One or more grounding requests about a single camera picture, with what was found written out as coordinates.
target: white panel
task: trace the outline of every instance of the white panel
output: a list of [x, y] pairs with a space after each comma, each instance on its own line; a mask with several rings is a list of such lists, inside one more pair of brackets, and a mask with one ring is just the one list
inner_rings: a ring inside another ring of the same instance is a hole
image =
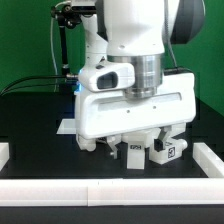
[[0, 143], [0, 171], [9, 160], [9, 144]]
[[193, 158], [208, 177], [224, 177], [223, 161], [205, 143], [194, 144]]
[[224, 179], [1, 180], [0, 206], [224, 204]]

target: black cable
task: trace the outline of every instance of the black cable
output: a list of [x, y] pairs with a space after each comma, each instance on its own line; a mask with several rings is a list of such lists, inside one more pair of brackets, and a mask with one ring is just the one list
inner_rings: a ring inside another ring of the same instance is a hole
[[1, 91], [0, 93], [0, 96], [2, 96], [6, 91], [8, 91], [11, 87], [19, 84], [19, 83], [22, 83], [22, 82], [25, 82], [25, 81], [30, 81], [30, 80], [44, 80], [44, 79], [65, 79], [66, 77], [65, 76], [58, 76], [58, 75], [55, 75], [55, 76], [28, 76], [28, 77], [25, 77], [25, 78], [21, 78], [21, 79], [18, 79], [12, 83], [10, 83], [9, 85], [7, 85], [5, 88], [3, 88], [3, 90]]
[[184, 68], [184, 67], [167, 68], [164, 70], [165, 76], [178, 75], [178, 74], [183, 74], [183, 73], [193, 73], [193, 71], [191, 71], [188, 68]]
[[[35, 85], [26, 85], [26, 86], [19, 86], [19, 87], [15, 87], [15, 88], [11, 88], [6, 90], [4, 93], [2, 93], [0, 96], [4, 96], [6, 93], [11, 92], [11, 91], [15, 91], [18, 89], [24, 89], [24, 88], [32, 88], [32, 87], [46, 87], [46, 86], [54, 86], [55, 83], [52, 84], [35, 84]], [[72, 84], [67, 84], [67, 83], [59, 83], [59, 85], [72, 85]]]

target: white plastic housing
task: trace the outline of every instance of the white plastic housing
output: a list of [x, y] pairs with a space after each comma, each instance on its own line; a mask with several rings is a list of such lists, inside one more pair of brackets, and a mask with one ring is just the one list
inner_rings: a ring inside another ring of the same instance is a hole
[[[109, 73], [116, 73], [118, 83], [115, 88], [99, 89], [97, 81]], [[85, 66], [79, 74], [79, 82], [92, 92], [126, 89], [135, 83], [134, 67], [129, 63], [111, 63], [103, 61], [96, 66]]]
[[85, 29], [86, 65], [96, 65], [104, 57], [106, 59], [107, 41], [98, 34], [97, 15], [90, 18], [81, 17]]
[[85, 139], [99, 138], [191, 122], [195, 117], [194, 75], [165, 76], [157, 94], [127, 100], [124, 91], [93, 94], [87, 89], [76, 97], [76, 128]]
[[105, 0], [107, 55], [164, 53], [164, 0]]

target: wire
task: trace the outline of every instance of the wire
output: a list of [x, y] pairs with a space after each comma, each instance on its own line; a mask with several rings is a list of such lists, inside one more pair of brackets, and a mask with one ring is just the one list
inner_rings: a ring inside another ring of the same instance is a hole
[[[71, 1], [59, 2], [55, 6], [55, 8], [58, 8], [59, 6], [66, 5], [66, 4], [71, 4]], [[54, 52], [54, 19], [53, 18], [51, 19], [51, 25], [50, 25], [50, 43], [51, 43], [51, 58], [52, 58], [53, 66], [54, 66], [54, 72], [55, 72], [55, 75], [58, 75], [58, 68], [57, 68], [55, 52]], [[58, 82], [58, 80], [56, 79], [54, 92], [56, 92], [56, 90], [57, 90], [57, 86], [58, 86], [57, 82]]]
[[65, 76], [29, 76], [29, 77], [25, 77], [25, 78], [21, 78], [18, 79], [12, 83], [10, 83], [9, 85], [7, 85], [0, 93], [0, 96], [2, 96], [6, 91], [8, 91], [11, 87], [22, 83], [22, 82], [26, 82], [26, 81], [30, 81], [30, 80], [44, 80], [44, 79], [65, 79]]
[[[54, 73], [55, 75], [58, 75], [58, 68], [57, 68], [57, 63], [55, 59], [55, 53], [54, 53], [54, 35], [53, 35], [53, 30], [54, 30], [54, 19], [51, 19], [51, 27], [50, 27], [50, 42], [51, 42], [51, 58], [54, 66]], [[55, 81], [55, 87], [54, 87], [54, 92], [57, 90], [57, 79]]]
[[169, 54], [171, 56], [171, 59], [173, 61], [173, 65], [175, 68], [177, 68], [177, 61], [172, 49], [171, 41], [170, 41], [170, 36], [169, 36], [169, 3], [168, 0], [164, 0], [164, 7], [165, 7], [165, 36], [166, 36], [166, 41], [167, 41], [167, 46], [169, 50]]
[[[67, 83], [58, 83], [60, 85], [68, 85]], [[19, 86], [19, 87], [15, 87], [15, 88], [11, 88], [11, 89], [8, 89], [6, 90], [4, 93], [1, 94], [1, 96], [4, 96], [6, 93], [8, 92], [11, 92], [11, 91], [15, 91], [15, 90], [18, 90], [18, 89], [24, 89], [24, 88], [31, 88], [31, 87], [45, 87], [45, 86], [54, 86], [55, 84], [52, 83], [52, 84], [35, 84], [35, 85], [26, 85], [26, 86]]]

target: white block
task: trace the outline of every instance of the white block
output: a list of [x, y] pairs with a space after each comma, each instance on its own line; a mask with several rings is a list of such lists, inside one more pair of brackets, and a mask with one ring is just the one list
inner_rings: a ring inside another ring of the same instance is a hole
[[205, 143], [194, 144], [193, 158], [208, 177], [224, 177], [223, 161]]
[[0, 143], [0, 171], [9, 160], [9, 144]]
[[145, 168], [144, 142], [131, 141], [128, 143], [127, 168], [144, 170]]

